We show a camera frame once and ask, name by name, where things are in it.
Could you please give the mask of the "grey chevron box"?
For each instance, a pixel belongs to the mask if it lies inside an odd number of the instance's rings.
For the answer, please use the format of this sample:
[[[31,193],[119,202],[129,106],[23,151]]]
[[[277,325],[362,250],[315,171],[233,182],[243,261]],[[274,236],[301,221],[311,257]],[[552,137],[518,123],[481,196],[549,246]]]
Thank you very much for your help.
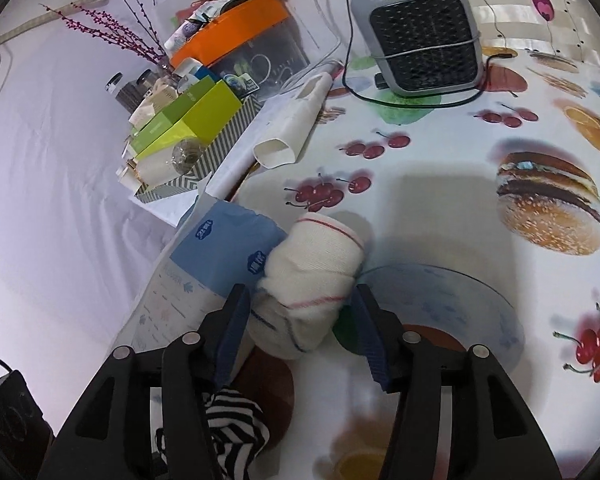
[[[134,197],[143,204],[163,200],[171,196],[196,191],[198,183],[208,174],[219,169],[221,162],[226,159],[247,127],[262,110],[262,104],[251,96],[245,99],[242,107],[230,118],[230,121],[220,131],[212,143],[205,148],[185,174],[177,174],[174,178],[156,186],[142,185]]]

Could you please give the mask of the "purple branch decoration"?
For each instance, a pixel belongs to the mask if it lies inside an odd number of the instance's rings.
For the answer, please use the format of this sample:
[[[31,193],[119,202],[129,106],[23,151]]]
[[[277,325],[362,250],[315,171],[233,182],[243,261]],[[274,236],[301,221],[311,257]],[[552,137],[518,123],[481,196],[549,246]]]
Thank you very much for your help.
[[[62,8],[42,4],[53,18],[61,20],[68,29],[83,32],[123,51],[129,51],[156,66],[166,74],[173,74],[170,56],[163,47],[157,29],[151,21],[142,0],[121,0],[136,25],[125,25],[110,12],[96,9],[93,3],[76,0]]]

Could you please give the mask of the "fruit print tablecloth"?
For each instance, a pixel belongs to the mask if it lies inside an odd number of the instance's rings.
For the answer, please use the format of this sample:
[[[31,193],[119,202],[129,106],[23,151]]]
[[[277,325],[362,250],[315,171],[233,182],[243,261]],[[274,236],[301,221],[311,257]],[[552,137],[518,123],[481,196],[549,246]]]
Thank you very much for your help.
[[[577,342],[600,328],[600,68],[512,49],[486,92],[404,101],[375,65],[344,0],[285,0],[304,40],[328,26],[350,53],[321,123],[293,165],[245,170],[242,142],[210,180],[288,229],[294,184],[362,178],[332,215],[367,243],[365,270],[420,263],[486,283],[514,307],[524,351],[513,381],[567,479],[600,479],[600,380]],[[600,0],[588,0],[600,14]]]

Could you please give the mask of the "orange storage box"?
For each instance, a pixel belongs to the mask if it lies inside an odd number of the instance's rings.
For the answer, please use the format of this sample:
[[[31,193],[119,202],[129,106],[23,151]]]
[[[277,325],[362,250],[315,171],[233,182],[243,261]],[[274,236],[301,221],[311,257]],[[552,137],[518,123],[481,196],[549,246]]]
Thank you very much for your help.
[[[290,14],[282,0],[246,0],[196,32],[171,56],[171,65],[178,67],[186,58],[194,58],[211,66],[288,18]]]

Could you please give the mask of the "black bag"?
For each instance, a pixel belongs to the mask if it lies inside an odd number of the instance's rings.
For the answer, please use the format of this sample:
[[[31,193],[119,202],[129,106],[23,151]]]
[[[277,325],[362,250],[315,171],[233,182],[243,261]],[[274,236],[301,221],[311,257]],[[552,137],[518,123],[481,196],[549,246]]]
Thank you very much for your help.
[[[0,366],[0,479],[36,479],[55,435],[20,371]]]

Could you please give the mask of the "blue white paper bag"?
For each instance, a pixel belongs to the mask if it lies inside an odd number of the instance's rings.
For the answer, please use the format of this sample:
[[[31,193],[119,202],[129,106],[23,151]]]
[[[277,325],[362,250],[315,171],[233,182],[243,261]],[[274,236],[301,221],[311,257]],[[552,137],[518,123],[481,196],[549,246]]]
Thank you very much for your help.
[[[200,196],[112,345],[154,350],[198,330],[207,313],[223,307],[234,285],[256,290],[268,255],[285,237],[262,214]]]

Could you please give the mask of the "translucent plastic lid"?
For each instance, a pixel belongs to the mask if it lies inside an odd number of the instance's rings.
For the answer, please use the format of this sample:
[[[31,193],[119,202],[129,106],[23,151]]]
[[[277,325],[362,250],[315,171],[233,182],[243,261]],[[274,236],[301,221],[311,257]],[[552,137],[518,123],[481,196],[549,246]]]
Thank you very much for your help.
[[[393,263],[362,272],[358,282],[402,323],[441,330],[465,348],[483,344],[505,370],[517,367],[526,342],[517,313],[478,278],[442,266]]]

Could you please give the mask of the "lime green carton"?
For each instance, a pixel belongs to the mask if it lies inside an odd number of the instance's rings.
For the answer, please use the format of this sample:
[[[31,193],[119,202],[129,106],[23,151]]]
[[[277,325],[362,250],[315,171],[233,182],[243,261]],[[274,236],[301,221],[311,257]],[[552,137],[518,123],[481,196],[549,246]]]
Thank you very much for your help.
[[[140,160],[190,136],[207,146],[241,108],[224,81],[204,77],[133,133],[126,154]]]

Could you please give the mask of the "white red-striped sock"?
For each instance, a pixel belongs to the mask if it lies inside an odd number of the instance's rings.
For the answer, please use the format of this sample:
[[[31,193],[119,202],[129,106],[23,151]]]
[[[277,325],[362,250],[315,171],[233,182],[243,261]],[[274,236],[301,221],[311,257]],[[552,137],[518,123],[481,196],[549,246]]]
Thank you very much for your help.
[[[349,299],[365,257],[354,229],[324,214],[301,216],[265,261],[247,332],[263,352],[296,360],[315,350]]]

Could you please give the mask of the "black white striped sock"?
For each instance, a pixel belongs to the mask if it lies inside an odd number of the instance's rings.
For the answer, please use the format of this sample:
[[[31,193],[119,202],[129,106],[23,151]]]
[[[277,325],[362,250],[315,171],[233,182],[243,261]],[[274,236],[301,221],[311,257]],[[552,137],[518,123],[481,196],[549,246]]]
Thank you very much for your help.
[[[248,479],[248,469],[271,440],[259,404],[239,391],[204,393],[204,417],[224,479]]]

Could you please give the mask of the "small grey fan heater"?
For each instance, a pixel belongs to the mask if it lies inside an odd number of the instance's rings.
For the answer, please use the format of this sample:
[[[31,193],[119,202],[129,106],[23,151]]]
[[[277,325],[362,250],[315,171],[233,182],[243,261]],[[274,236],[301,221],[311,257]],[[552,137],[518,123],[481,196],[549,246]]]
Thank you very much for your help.
[[[350,10],[398,96],[461,92],[481,81],[479,31],[468,0],[350,0]]]

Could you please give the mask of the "rolled white paper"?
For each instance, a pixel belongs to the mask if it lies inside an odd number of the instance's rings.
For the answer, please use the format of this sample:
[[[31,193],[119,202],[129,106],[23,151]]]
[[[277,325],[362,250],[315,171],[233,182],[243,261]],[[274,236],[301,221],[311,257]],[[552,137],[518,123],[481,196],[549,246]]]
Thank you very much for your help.
[[[335,76],[342,68],[341,62],[328,62],[279,107],[252,149],[254,159],[263,168],[275,169],[298,162]]]

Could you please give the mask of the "heart-patterned cream curtain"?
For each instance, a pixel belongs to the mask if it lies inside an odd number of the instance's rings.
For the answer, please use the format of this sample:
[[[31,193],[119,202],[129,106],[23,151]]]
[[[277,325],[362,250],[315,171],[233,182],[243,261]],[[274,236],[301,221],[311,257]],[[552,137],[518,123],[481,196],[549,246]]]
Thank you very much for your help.
[[[588,0],[469,0],[481,44],[556,54],[600,68],[600,14]]]

